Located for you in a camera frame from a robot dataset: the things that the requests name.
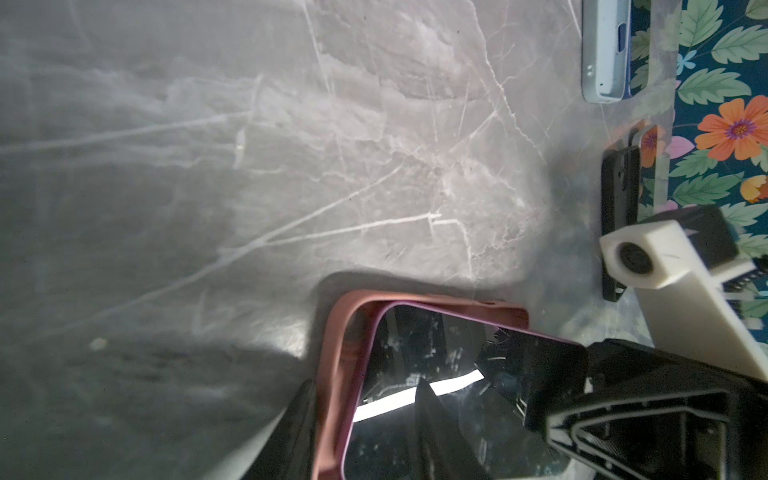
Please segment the black phone case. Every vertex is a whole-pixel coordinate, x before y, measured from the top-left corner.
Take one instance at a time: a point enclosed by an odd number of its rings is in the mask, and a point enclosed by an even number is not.
[[[602,169],[602,234],[637,222],[640,196],[640,148],[610,152]],[[603,298],[617,302],[627,287],[608,275],[603,262]]]

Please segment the floral fabric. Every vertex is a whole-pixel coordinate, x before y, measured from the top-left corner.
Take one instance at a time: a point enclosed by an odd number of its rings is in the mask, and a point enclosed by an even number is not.
[[[654,205],[658,212],[717,204],[741,255],[768,255],[768,0],[684,0],[682,8],[674,126],[643,139],[639,215],[652,215]],[[633,47],[648,35],[636,31]],[[632,68],[647,77],[647,66]],[[663,199],[654,197],[650,151],[670,158]],[[743,304],[745,323],[768,353],[766,279],[748,288],[756,299]]]

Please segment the green leaf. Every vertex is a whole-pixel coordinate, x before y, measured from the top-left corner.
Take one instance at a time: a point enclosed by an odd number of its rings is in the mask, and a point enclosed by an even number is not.
[[[676,163],[676,168],[670,172],[670,177],[696,177],[697,175],[705,174],[710,168],[715,168],[717,160],[709,158],[707,154],[710,153],[710,149],[694,150],[693,153],[687,155],[683,160]]]
[[[641,222],[647,218],[651,218],[654,215],[653,205],[637,205],[637,221]]]
[[[646,58],[650,54],[650,34],[648,30],[638,30],[632,35],[632,60]]]
[[[711,174],[707,177],[696,177],[693,180],[686,180],[674,189],[672,198],[680,205],[709,205],[715,203],[715,200],[725,198],[733,185],[741,181],[741,175],[726,175],[721,177],[719,174]]]
[[[768,147],[760,145],[760,155],[750,158],[752,165],[760,167],[764,172],[768,172]]]
[[[680,45],[693,47],[707,40],[723,24],[723,7],[717,0],[688,0],[688,8],[680,17]]]
[[[677,89],[677,95],[689,105],[706,105],[708,102],[721,104],[725,97],[751,95],[750,86],[737,80],[739,76],[740,74],[732,71],[725,71],[725,68],[715,68],[712,71],[702,68],[683,82]]]
[[[761,318],[768,313],[768,300],[752,300],[741,304],[741,313],[745,318]]]
[[[752,235],[742,233],[736,242],[741,256],[745,258],[757,258],[768,255],[768,235]]]
[[[765,20],[768,18],[768,0],[750,0],[745,15],[755,20]]]
[[[737,227],[754,225],[757,223],[755,219],[766,213],[766,210],[768,210],[768,204],[747,205],[746,202],[739,202],[735,205],[725,204],[720,206],[720,211],[723,212],[725,220]]]
[[[760,295],[760,292],[757,291],[757,287],[755,286],[754,282],[747,282],[746,285],[744,285],[744,289],[747,292],[754,293],[755,295]]]
[[[754,25],[747,30],[736,27],[712,47],[712,58],[719,63],[757,60],[761,53],[768,53],[768,30],[763,30],[761,25]]]
[[[643,186],[645,187],[645,190],[648,190],[648,195],[653,197],[654,189],[656,188],[656,180],[653,178],[644,178]]]
[[[629,84],[630,88],[645,88],[648,85],[648,64],[642,64],[634,71],[634,76]]]

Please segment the marble vein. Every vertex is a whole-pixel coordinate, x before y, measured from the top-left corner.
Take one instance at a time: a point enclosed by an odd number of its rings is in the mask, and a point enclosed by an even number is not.
[[[259,74],[253,79],[253,88],[251,88],[250,92],[250,106],[248,107],[248,124],[253,121],[253,117],[256,115],[256,100],[259,97],[259,86],[261,86],[261,81],[263,79],[263,74]],[[247,125],[242,126],[235,135],[235,161],[232,164],[234,170],[240,168],[240,165],[245,158],[245,149],[248,143],[248,138],[245,133],[246,126]]]
[[[435,143],[438,143],[437,139],[437,118],[435,117],[435,95],[432,93],[432,76],[429,74],[429,68],[427,68],[427,98],[429,99],[429,115],[432,117],[432,131],[435,132]]]
[[[75,30],[78,31],[78,37],[80,37],[80,41],[83,43],[83,46],[85,46],[89,51],[94,51],[95,48],[91,43],[91,40],[88,38],[88,34],[85,33],[85,29],[83,28],[83,24],[80,20],[80,14],[78,13],[78,9],[74,4],[74,0],[67,0],[67,10],[69,10],[69,17],[72,20],[72,24],[74,25]]]
[[[464,124],[464,114],[467,112],[467,103],[469,99],[469,80],[467,80],[467,90],[464,92],[464,106],[462,107],[462,118],[458,121],[458,130],[455,137],[462,134],[462,125]]]
[[[464,142],[471,141],[473,138],[475,138],[475,135],[480,133],[482,129],[485,128],[485,126],[488,125],[488,123],[491,120],[493,120],[494,118],[497,118],[497,116],[498,114],[496,110],[491,112],[491,114],[488,117],[486,117],[485,120],[483,120],[482,123],[480,123],[480,125],[478,125],[478,127],[475,130],[473,130],[469,135],[467,135],[466,137],[462,138],[459,142],[457,142],[456,145],[454,145],[453,147],[451,147],[450,150],[448,150],[448,152],[453,153],[457,148],[459,148],[462,144],[464,144]]]
[[[203,287],[203,291],[200,292],[200,298],[197,299],[197,305],[195,306],[194,315],[192,315],[192,323],[190,325],[190,331],[193,335],[202,335],[204,333],[203,328],[203,314],[205,312],[205,299],[208,295],[207,286]]]
[[[514,123],[515,130],[529,143],[533,146],[533,148],[536,150],[536,153],[538,153],[539,158],[541,158],[544,162],[546,162],[544,156],[541,154],[541,148],[520,128],[518,125],[518,119],[515,113],[512,112],[512,109],[509,107],[509,102],[507,101],[506,93],[504,92],[504,85],[500,84],[498,82],[498,79],[496,78],[496,73],[493,70],[493,67],[491,66],[491,61],[488,58],[488,42],[485,39],[485,35],[482,32],[482,28],[480,27],[480,19],[478,17],[477,8],[475,7],[475,4],[472,2],[472,0],[466,0],[467,3],[469,3],[469,6],[472,7],[472,13],[475,16],[475,25],[478,29],[478,33],[480,34],[480,38],[482,38],[483,41],[483,58],[485,59],[485,64],[488,66],[488,71],[491,75],[491,78],[493,78],[494,83],[496,83],[496,87],[498,88],[498,92],[501,95],[501,98],[504,102],[504,106],[507,109],[507,112],[509,113],[509,117],[511,118],[512,122]],[[483,83],[483,86],[485,87],[486,91],[488,90],[488,87],[485,85],[485,82],[482,80],[482,76],[480,77],[480,82]]]
[[[600,105],[600,113],[603,116],[603,126],[605,127],[605,135],[608,137],[608,141],[611,141],[611,131],[608,130],[608,122],[605,120],[605,106]]]
[[[304,240],[314,240],[316,238],[331,237],[334,235],[340,235],[341,233],[359,232],[362,230],[368,230],[369,228],[383,227],[385,225],[397,225],[399,223],[411,223],[419,220],[433,220],[440,218],[440,214],[426,213],[421,215],[414,215],[411,217],[403,218],[390,218],[387,220],[377,220],[375,222],[363,223],[362,225],[355,225],[354,227],[337,228],[335,230],[328,230],[325,232],[308,233],[307,235],[299,235],[298,237],[283,238],[281,240],[274,240],[264,244],[265,247],[274,247],[279,245],[288,245],[290,243],[301,242]]]
[[[505,84],[507,84],[507,82],[508,82],[508,81],[510,81],[510,80],[515,80],[516,78],[520,78],[520,75],[522,75],[522,74],[523,74],[523,72],[524,72],[524,71],[526,71],[526,70],[528,70],[530,67],[534,66],[534,65],[535,65],[535,63],[538,61],[538,59],[539,59],[539,58],[540,58],[540,57],[538,57],[538,56],[537,56],[536,58],[534,58],[533,60],[531,60],[531,61],[530,61],[530,62],[529,62],[529,63],[528,63],[526,66],[524,66],[523,68],[521,68],[520,70],[518,70],[518,73],[517,73],[517,74],[514,74],[514,75],[509,75],[509,76],[507,76],[507,78],[505,78],[505,79],[504,79],[504,80],[501,82],[501,85],[505,85]]]
[[[304,11],[304,18],[306,19],[306,26],[310,30],[310,37],[312,38],[312,46],[315,50],[315,57],[317,58],[317,67],[320,69],[320,75],[323,77],[323,83],[326,86],[326,90],[328,91],[328,95],[331,97],[331,103],[334,108],[339,104],[338,99],[336,98],[336,89],[333,87],[333,82],[328,77],[328,72],[326,72],[325,66],[323,65],[323,59],[320,54],[320,48],[317,44],[317,35],[315,33],[315,28],[312,24],[312,19],[310,17],[310,11],[306,8],[306,2],[302,2],[301,4],[302,10]],[[336,127],[336,124],[333,124],[333,140],[336,142],[336,150],[339,153],[339,162],[341,163],[341,168],[344,170],[344,174],[346,175],[347,169],[346,169],[346,161],[344,160],[344,153],[341,149],[341,143],[339,142],[339,130]]]
[[[231,114],[214,115],[195,120],[177,121],[169,124],[155,124],[146,127],[128,128],[126,130],[106,131],[100,134],[86,135],[80,138],[63,138],[59,140],[33,141],[26,144],[10,144],[0,147],[0,155],[20,154],[36,151],[54,150],[56,148],[82,147],[84,145],[98,144],[120,138],[135,137],[137,135],[156,134],[163,131],[180,130],[184,128],[205,127],[212,124],[220,124],[236,118],[248,118],[250,112],[239,111]]]
[[[432,225],[456,225],[458,229],[462,232],[462,237],[464,239],[464,245],[467,249],[467,270],[469,272],[469,276],[471,278],[475,277],[475,274],[472,272],[472,244],[469,242],[469,232],[467,231],[467,227],[456,218],[451,218],[447,220],[434,220],[431,222]]]
[[[581,27],[579,26],[581,22],[579,21],[579,17],[576,16],[576,10],[574,9],[574,4],[571,2],[571,0],[564,0],[565,3],[568,4],[568,9],[571,10],[571,15],[573,15],[574,18],[574,27],[576,27],[576,32],[578,33],[578,37],[581,38]]]
[[[207,277],[208,275],[211,275],[214,272],[217,272],[218,270],[221,270],[222,268],[234,263],[236,260],[239,260],[242,257],[245,257],[248,253],[253,252],[256,249],[260,249],[263,247],[266,247],[269,245],[270,240],[272,240],[274,237],[277,237],[278,235],[287,232],[288,230],[291,230],[294,227],[298,227],[302,223],[307,222],[308,220],[312,220],[315,217],[318,217],[319,215],[324,214],[325,212],[332,210],[333,208],[338,207],[339,205],[345,203],[346,201],[352,200],[355,197],[358,197],[360,194],[365,193],[366,191],[370,190],[371,188],[374,188],[377,185],[380,185],[381,183],[385,182],[389,178],[393,177],[395,174],[397,174],[402,169],[402,165],[399,165],[397,168],[389,172],[387,175],[379,178],[377,181],[373,182],[372,184],[366,185],[365,187],[352,192],[351,194],[339,198],[336,201],[333,201],[330,204],[325,205],[324,207],[321,207],[315,211],[313,211],[310,214],[304,215],[301,218],[297,218],[296,220],[286,223],[280,228],[276,228],[275,230],[272,230],[268,233],[265,233],[264,235],[261,235],[260,237],[250,241],[249,243],[239,247],[232,249],[227,255],[222,256],[219,260],[216,262],[213,262],[210,265],[207,265],[200,270],[198,270],[195,273],[192,273],[191,275],[188,275],[184,278],[181,278],[179,280],[176,280],[172,283],[169,283],[166,286],[163,286],[159,289],[152,290],[150,292],[146,292],[143,295],[140,295],[132,300],[129,300],[125,303],[122,303],[120,305],[116,305],[113,307],[109,307],[107,309],[101,310],[99,312],[94,313],[93,315],[79,320],[72,323],[69,323],[68,325],[61,326],[54,329],[47,329],[44,332],[39,333],[36,336],[33,336],[27,342],[25,343],[32,343],[36,342],[42,339],[47,339],[51,336],[60,335],[62,333],[68,332],[72,329],[88,325],[91,323],[96,323],[99,321],[102,321],[103,319],[108,318],[111,315],[114,315],[115,313],[121,312],[127,308],[130,308],[132,306],[141,305],[142,303],[149,302],[151,300],[157,299],[160,296],[165,295],[166,293],[174,292],[176,290],[179,290],[180,288],[183,288],[187,285],[191,285],[192,283],[197,282],[198,280],[202,280],[203,278]]]

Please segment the gray marble surface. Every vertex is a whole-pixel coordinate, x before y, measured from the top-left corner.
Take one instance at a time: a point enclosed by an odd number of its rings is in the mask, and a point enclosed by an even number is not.
[[[3,478],[204,476],[355,288],[647,341],[600,164],[673,92],[585,103],[578,0],[0,5]]]

